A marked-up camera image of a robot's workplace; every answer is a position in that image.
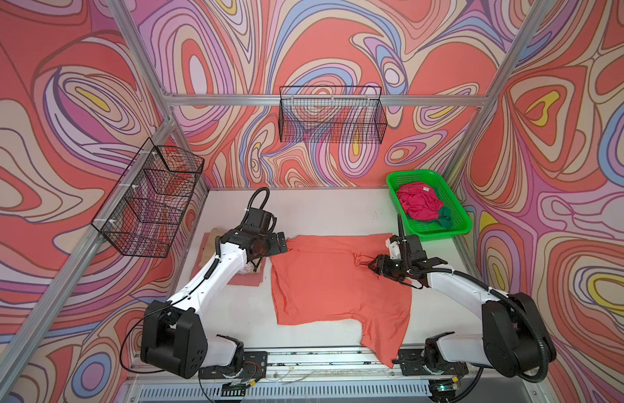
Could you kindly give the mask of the folded pink t shirt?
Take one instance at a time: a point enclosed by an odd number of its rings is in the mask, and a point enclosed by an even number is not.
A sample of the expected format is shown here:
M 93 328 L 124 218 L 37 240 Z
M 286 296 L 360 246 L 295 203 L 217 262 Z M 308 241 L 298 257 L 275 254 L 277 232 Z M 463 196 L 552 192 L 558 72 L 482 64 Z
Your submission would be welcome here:
M 223 231 L 219 228 L 214 228 L 211 232 L 205 233 L 199 247 L 198 258 L 191 272 L 191 278 L 200 271 L 200 269 L 209 261 L 215 252 L 215 238 L 221 236 Z M 261 285 L 264 277 L 264 270 L 266 266 L 266 260 L 262 259 L 260 262 L 253 261 L 249 265 L 234 275 L 228 285 L 250 286 L 258 287 Z

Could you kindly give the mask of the aluminium frame post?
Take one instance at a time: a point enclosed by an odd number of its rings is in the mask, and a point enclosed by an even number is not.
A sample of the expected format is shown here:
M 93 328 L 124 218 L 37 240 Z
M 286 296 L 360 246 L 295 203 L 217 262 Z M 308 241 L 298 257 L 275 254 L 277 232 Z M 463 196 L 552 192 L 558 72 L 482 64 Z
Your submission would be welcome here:
M 147 86 L 155 107 L 162 118 L 162 124 L 152 136 L 154 144 L 167 144 L 169 140 L 182 149 L 194 153 L 190 147 L 184 131 L 181 129 L 173 108 L 167 103 L 167 93 L 162 87 L 157 72 L 155 72 L 151 58 L 147 54 L 142 37 L 137 25 L 132 18 L 132 13 L 128 10 L 125 1 L 109 0 L 108 7 L 112 13 L 122 37 L 132 53 L 132 61 L 139 71 L 142 82 Z
M 491 116 L 491 113 L 496 107 L 503 87 L 516 69 L 518 62 L 520 62 L 523 53 L 528 48 L 532 38 L 536 35 L 547 13 L 554 5 L 555 1 L 549 0 L 537 0 L 533 2 L 504 60 L 499 65 L 496 75 L 494 75 L 491 81 L 483 105 L 478 107 L 476 113 L 473 115 L 473 119 L 467 126 L 461 141 L 454 149 L 454 154 L 449 160 L 449 164 L 444 170 L 443 177 L 449 186 L 454 186 L 456 184 L 457 178 L 464 167 L 469 148 L 474 143 L 476 137 L 481 134 L 484 123 Z

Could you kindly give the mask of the magenta t shirt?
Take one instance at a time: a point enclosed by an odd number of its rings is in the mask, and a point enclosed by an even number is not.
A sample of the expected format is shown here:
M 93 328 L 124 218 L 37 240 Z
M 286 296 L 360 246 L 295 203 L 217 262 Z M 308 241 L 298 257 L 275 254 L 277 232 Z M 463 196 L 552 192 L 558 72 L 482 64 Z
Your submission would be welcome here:
M 436 191 L 421 181 L 400 186 L 396 196 L 404 213 L 417 221 L 438 219 L 439 211 L 444 207 Z

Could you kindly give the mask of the aluminium frame left side bar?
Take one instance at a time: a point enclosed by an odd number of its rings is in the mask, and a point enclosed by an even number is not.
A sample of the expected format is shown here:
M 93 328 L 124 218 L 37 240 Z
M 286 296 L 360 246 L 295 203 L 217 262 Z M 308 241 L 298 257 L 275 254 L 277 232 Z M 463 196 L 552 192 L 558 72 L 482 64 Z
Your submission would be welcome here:
M 95 212 L 146 139 L 162 144 L 171 119 L 71 124 L 59 134 L 0 102 L 0 401 L 110 401 L 125 376 L 110 342 L 117 278 L 147 269 L 105 248 Z

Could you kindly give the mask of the coral orange t shirt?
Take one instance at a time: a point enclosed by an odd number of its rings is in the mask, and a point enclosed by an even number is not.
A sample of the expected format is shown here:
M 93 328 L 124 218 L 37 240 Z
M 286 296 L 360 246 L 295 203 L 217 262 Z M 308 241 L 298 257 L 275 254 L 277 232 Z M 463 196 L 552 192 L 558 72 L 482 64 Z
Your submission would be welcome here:
M 412 291 L 369 269 L 388 252 L 390 234 L 298 236 L 288 251 L 271 258 L 277 322 L 356 320 L 362 346 L 392 367 L 409 327 Z

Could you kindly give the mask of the green plastic basket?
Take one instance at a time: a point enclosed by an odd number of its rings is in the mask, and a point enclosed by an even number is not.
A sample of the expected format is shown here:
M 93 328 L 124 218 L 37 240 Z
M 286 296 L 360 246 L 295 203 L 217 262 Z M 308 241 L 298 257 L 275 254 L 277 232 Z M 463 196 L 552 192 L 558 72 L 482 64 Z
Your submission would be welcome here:
M 446 205 L 452 213 L 453 228 L 445 230 L 439 225 L 427 224 L 425 221 L 417 221 L 409 218 L 397 199 L 396 192 L 404 184 L 421 181 L 432 187 L 439 199 Z M 471 219 L 463 206 L 449 188 L 446 181 L 440 174 L 430 170 L 398 171 L 390 173 L 386 179 L 390 198 L 393 206 L 401 215 L 401 222 L 406 234 L 418 235 L 421 240 L 441 240 L 454 238 L 457 235 L 469 233 L 472 228 Z

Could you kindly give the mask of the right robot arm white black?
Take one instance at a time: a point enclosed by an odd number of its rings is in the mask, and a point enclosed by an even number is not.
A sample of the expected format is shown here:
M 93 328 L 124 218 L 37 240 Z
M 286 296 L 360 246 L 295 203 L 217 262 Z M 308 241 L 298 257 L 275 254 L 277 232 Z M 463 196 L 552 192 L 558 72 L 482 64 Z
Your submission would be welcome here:
M 387 254 L 372 260 L 369 270 L 400 285 L 436 290 L 481 321 L 479 334 L 443 332 L 426 339 L 414 365 L 439 374 L 452 364 L 472 364 L 507 378 L 545 380 L 557 352 L 532 297 L 502 292 L 446 260 L 428 256 L 419 237 L 407 235 L 402 228 L 386 246 Z

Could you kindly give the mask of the dark green t shirt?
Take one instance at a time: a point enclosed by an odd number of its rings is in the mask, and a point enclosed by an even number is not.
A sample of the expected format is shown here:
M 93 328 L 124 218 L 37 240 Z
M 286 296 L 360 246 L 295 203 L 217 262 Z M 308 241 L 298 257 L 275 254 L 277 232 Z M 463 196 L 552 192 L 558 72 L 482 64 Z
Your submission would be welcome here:
M 442 206 L 438 211 L 432 213 L 430 219 L 426 223 L 439 225 L 445 230 L 453 228 L 451 210 L 446 205 Z

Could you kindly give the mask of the aluminium front rail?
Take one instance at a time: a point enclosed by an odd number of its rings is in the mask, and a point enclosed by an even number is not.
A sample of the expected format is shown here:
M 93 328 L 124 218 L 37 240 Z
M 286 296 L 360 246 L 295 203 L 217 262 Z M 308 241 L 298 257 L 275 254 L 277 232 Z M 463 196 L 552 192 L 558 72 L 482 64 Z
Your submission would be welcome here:
M 420 344 L 411 344 L 404 349 L 422 349 Z M 426 379 L 452 380 L 473 379 L 479 368 L 466 364 L 469 374 L 464 376 L 404 376 L 398 364 L 392 368 L 377 360 L 370 349 L 358 346 L 327 347 L 327 348 L 259 348 L 246 351 L 267 351 L 268 364 L 265 377 L 258 379 L 264 382 L 293 383 L 322 380 L 383 380 L 383 379 Z M 198 380 L 199 371 L 190 376 Z M 207 381 L 241 382 L 239 379 L 202 379 Z

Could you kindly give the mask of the aluminium frame left post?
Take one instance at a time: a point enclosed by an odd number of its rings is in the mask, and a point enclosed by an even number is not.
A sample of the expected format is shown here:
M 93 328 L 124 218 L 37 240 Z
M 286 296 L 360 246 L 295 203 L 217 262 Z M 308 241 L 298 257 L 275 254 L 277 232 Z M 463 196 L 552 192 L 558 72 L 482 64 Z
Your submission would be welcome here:
M 132 13 L 128 10 L 125 1 L 109 0 L 108 7 L 112 13 L 122 37 L 132 53 L 132 61 L 139 71 L 142 82 L 147 86 L 155 107 L 162 118 L 162 124 L 152 136 L 154 144 L 167 144 L 169 140 L 182 149 L 194 153 L 190 147 L 184 131 L 181 129 L 173 108 L 167 103 L 167 93 L 162 87 L 157 72 L 155 72 L 151 58 L 147 54 L 142 37 L 137 25 L 132 18 Z

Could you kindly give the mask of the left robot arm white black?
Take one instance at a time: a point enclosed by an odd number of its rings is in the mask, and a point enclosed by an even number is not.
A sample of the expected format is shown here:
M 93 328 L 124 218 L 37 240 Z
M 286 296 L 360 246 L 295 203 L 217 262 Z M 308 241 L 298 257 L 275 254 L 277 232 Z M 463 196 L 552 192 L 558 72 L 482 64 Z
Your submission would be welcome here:
M 196 276 L 167 301 L 149 304 L 141 320 L 142 362 L 184 379 L 201 369 L 228 376 L 243 371 L 243 342 L 208 337 L 204 312 L 235 275 L 288 251 L 284 233 L 275 231 L 278 220 L 265 209 L 270 193 L 266 187 L 254 191 L 240 224 L 214 239 L 213 256 Z

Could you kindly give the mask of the folded beige t shirt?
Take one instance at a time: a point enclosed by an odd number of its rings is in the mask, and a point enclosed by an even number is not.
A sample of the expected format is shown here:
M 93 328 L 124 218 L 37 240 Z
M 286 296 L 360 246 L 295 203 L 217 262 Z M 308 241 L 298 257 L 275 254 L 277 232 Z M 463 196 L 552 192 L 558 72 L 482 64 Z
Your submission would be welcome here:
M 199 269 L 202 268 L 204 264 L 207 263 L 209 259 L 213 257 L 214 252 L 215 252 L 215 239 L 217 237 L 222 237 L 224 233 L 225 233 L 224 230 L 220 228 L 214 228 L 209 233 L 206 233 L 206 235 L 204 235 L 201 248 L 200 248 L 200 253 L 199 253 L 199 260 L 198 260 Z M 233 277 L 233 280 L 236 281 L 236 278 L 238 278 L 238 281 L 245 280 L 245 279 L 248 279 L 248 280 L 258 279 L 259 281 L 261 281 L 262 272 L 263 272 L 263 269 L 265 268 L 265 265 L 266 265 L 265 260 L 261 260 L 261 259 L 253 260 L 247 263 Z

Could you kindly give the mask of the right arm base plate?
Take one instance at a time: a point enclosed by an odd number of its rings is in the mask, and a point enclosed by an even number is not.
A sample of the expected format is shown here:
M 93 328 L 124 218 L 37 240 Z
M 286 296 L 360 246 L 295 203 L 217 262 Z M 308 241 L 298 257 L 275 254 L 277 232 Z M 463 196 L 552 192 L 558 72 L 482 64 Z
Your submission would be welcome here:
M 469 374 L 466 364 L 446 361 L 435 347 L 400 349 L 394 364 L 398 364 L 404 376 L 464 376 Z

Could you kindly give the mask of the aluminium frame right post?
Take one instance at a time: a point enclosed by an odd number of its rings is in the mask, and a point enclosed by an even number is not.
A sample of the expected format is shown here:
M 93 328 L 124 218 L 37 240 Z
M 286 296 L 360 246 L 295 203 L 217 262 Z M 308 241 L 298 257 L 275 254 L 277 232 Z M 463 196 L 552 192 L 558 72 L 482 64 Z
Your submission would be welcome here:
M 491 116 L 491 113 L 496 107 L 503 87 L 516 69 L 518 62 L 520 62 L 523 53 L 528 48 L 532 38 L 536 35 L 547 13 L 554 5 L 555 1 L 549 0 L 537 0 L 533 2 L 504 60 L 499 65 L 496 75 L 494 75 L 491 81 L 483 105 L 478 107 L 476 113 L 473 115 L 473 119 L 467 126 L 461 141 L 454 149 L 454 154 L 449 160 L 449 164 L 444 170 L 443 177 L 449 186 L 454 186 L 456 184 L 457 178 L 464 167 L 469 148 L 474 143 L 476 137 L 481 134 L 484 123 Z

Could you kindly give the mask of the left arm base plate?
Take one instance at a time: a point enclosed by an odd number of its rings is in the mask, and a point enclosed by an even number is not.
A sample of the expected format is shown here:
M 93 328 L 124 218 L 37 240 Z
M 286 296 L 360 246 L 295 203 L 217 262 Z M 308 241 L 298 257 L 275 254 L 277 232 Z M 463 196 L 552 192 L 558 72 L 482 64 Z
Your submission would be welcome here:
M 248 381 L 251 379 L 258 380 L 265 377 L 268 364 L 267 351 L 246 351 L 240 359 L 240 365 L 237 365 L 235 359 L 228 366 L 207 366 L 199 369 L 199 379 L 239 379 Z

